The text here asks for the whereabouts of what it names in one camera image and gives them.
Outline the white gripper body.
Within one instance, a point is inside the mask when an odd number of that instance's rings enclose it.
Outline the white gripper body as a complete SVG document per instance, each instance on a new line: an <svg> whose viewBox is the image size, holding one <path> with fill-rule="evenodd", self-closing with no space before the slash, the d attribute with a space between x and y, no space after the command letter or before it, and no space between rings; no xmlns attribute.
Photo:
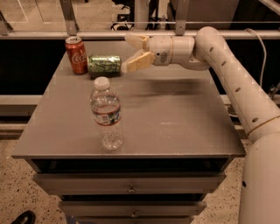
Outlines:
<svg viewBox="0 0 280 224"><path fill-rule="evenodd" d="M155 66L179 64L186 66L193 55L194 38L183 36L156 36L150 38L149 51L154 54Z"/></svg>

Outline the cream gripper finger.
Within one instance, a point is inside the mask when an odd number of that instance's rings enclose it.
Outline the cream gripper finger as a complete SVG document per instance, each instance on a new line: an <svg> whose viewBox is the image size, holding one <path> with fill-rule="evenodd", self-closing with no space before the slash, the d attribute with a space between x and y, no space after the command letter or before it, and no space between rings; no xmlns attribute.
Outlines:
<svg viewBox="0 0 280 224"><path fill-rule="evenodd" d="M148 50L150 38L148 36L139 36L128 34L125 36L125 41L138 50Z"/></svg>
<svg viewBox="0 0 280 224"><path fill-rule="evenodd" d="M155 55L152 52L139 50L122 63L121 71L123 73L128 73L145 69L150 67L154 63L154 60Z"/></svg>

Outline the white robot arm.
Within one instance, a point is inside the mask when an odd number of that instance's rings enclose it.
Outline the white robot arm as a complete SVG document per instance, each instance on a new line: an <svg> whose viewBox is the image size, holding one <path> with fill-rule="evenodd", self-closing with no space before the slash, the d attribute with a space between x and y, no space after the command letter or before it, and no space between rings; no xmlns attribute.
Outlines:
<svg viewBox="0 0 280 224"><path fill-rule="evenodd" d="M124 73L178 64L211 67L236 112L251 148L242 174L239 224L280 223L280 108L231 52L221 33L201 28L191 36L125 36L137 52L122 63Z"/></svg>

